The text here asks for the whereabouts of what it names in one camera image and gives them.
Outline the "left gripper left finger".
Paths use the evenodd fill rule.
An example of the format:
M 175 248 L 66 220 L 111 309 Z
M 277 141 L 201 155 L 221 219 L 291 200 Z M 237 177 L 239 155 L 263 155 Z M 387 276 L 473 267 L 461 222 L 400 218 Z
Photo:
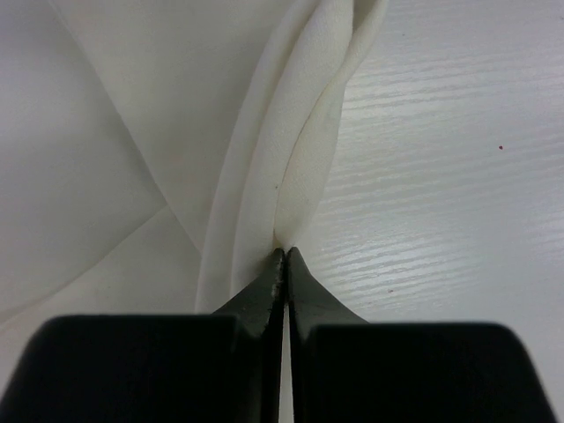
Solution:
M 31 337 L 4 422 L 275 422 L 282 250 L 209 315 L 66 315 Z

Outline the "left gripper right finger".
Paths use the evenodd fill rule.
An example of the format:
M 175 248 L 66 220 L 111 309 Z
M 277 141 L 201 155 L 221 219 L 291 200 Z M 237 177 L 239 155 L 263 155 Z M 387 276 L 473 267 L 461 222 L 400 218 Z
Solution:
M 520 339 L 497 323 L 369 323 L 286 256 L 298 422 L 553 422 Z

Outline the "white cloth napkin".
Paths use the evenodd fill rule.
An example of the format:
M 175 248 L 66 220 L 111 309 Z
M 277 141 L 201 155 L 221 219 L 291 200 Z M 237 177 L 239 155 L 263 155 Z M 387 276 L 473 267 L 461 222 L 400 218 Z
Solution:
M 383 1 L 1 4 L 1 393 L 66 315 L 209 315 L 323 196 Z

